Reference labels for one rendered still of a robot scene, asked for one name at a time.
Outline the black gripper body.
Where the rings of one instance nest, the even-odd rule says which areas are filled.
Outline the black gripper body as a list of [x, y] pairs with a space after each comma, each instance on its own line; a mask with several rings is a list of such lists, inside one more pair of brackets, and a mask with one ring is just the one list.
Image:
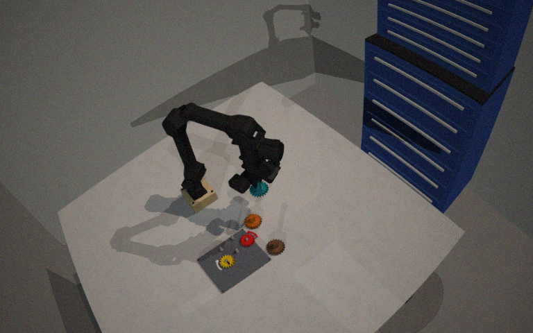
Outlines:
[[229, 179], [228, 184], [230, 188], [234, 189], [235, 191], [238, 191], [241, 194], [244, 194], [248, 188], [250, 187], [250, 183], [254, 181], [255, 177], [253, 176], [254, 168], [260, 164], [261, 158], [257, 156], [255, 159], [252, 160], [245, 160], [241, 155], [239, 156], [239, 159], [243, 161], [243, 164], [241, 165], [245, 171], [240, 175], [235, 174], [231, 179]]

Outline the orange gear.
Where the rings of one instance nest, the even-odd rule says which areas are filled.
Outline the orange gear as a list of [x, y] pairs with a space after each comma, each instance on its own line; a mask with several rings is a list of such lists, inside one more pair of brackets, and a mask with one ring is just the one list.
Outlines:
[[249, 214], [248, 217], [246, 216], [246, 218], [245, 218], [245, 225], [248, 226], [248, 228], [250, 228], [250, 229], [251, 228], [253, 229], [255, 227], [258, 228], [258, 226], [260, 226], [260, 224], [262, 222], [261, 220], [262, 219], [260, 218], [259, 215]]

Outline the yellow gear with black stripe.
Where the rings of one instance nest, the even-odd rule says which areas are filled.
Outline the yellow gear with black stripe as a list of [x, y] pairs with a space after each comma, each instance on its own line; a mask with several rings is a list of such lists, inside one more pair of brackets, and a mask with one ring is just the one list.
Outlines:
[[[228, 261], [225, 262], [225, 259], [227, 259]], [[221, 266], [223, 266], [223, 268], [224, 267], [226, 267], [226, 268], [228, 267], [229, 268], [229, 266], [234, 265], [233, 263], [235, 263], [234, 259], [233, 259], [233, 257], [231, 257], [229, 255], [228, 256], [227, 255], [222, 256], [222, 258], [220, 259], [220, 264], [221, 264]]]

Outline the brown gear with handle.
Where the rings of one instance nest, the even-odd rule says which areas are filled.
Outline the brown gear with handle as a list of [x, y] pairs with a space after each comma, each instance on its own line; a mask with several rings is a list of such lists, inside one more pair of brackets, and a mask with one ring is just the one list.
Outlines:
[[270, 252], [270, 254], [272, 253], [272, 255], [276, 254], [278, 255], [281, 254], [281, 252], [283, 253], [283, 250], [285, 248], [285, 244], [284, 242], [282, 242], [282, 240], [279, 241], [279, 239], [277, 240], [271, 240], [271, 242], [269, 242], [267, 244], [267, 251]]

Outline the teal gear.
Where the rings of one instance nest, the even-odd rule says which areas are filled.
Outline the teal gear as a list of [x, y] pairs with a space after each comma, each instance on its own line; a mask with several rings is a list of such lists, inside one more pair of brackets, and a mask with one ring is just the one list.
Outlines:
[[269, 187], [266, 183], [263, 183], [263, 181], [260, 183], [260, 181], [257, 180], [256, 183], [257, 183], [257, 188], [251, 185], [249, 188], [250, 189], [249, 192], [250, 194], [252, 194], [252, 196], [254, 197], [257, 196], [257, 198], [259, 196], [261, 198], [261, 196], [264, 196], [266, 195], [266, 193], [268, 193]]

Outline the red gear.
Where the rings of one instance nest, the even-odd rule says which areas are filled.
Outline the red gear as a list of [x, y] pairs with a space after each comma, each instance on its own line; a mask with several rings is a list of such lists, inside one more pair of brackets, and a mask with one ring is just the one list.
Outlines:
[[[247, 237], [248, 237], [248, 241], [246, 240]], [[245, 234], [241, 238], [242, 239], [240, 239], [240, 243], [241, 243], [241, 245], [243, 245], [243, 247], [244, 246], [250, 247], [250, 245], [254, 244], [254, 242], [255, 242], [255, 240], [254, 240], [255, 238], [254, 238], [254, 236], [252, 236], [252, 234]]]

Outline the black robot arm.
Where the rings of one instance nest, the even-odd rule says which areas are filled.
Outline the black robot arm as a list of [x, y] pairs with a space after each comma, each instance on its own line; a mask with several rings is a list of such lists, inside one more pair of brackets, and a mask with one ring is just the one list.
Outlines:
[[[284, 144], [279, 139], [265, 138], [266, 131], [250, 116], [242, 114], [228, 116], [199, 107], [195, 103], [188, 103], [179, 108], [173, 108], [162, 122], [162, 127], [167, 135], [173, 137], [183, 161], [184, 181], [181, 186], [187, 189], [187, 193], [194, 200], [208, 192], [201, 183], [207, 169], [204, 163], [196, 160], [192, 150], [186, 132], [188, 121], [195, 121], [225, 132], [232, 138], [231, 144], [239, 146], [241, 156], [245, 160], [252, 160], [259, 156], [261, 162], [254, 168], [253, 176], [260, 177], [267, 183], [273, 182], [281, 168], [280, 161], [284, 153]], [[254, 137], [255, 131], [257, 134]]]

